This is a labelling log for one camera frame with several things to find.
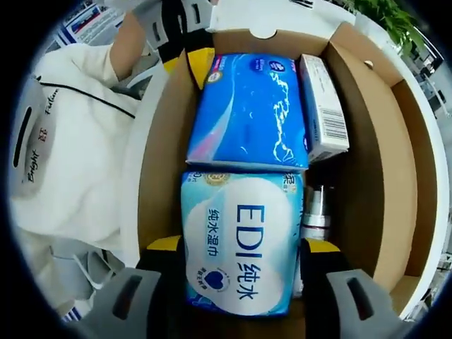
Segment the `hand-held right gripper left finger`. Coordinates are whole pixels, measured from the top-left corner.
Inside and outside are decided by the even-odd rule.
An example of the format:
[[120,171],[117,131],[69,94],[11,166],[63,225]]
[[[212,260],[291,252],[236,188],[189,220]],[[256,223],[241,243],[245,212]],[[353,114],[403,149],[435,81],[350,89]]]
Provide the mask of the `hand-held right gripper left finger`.
[[97,291],[79,321],[80,338],[170,338],[184,296],[182,237],[155,240],[135,268],[124,268]]

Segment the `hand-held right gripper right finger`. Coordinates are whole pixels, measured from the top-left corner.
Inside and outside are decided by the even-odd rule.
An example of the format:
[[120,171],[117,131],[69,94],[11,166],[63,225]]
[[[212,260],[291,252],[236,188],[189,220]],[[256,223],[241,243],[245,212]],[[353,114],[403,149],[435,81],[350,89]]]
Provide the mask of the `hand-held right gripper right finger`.
[[330,242],[302,239],[300,278],[307,338],[404,338],[392,300]]

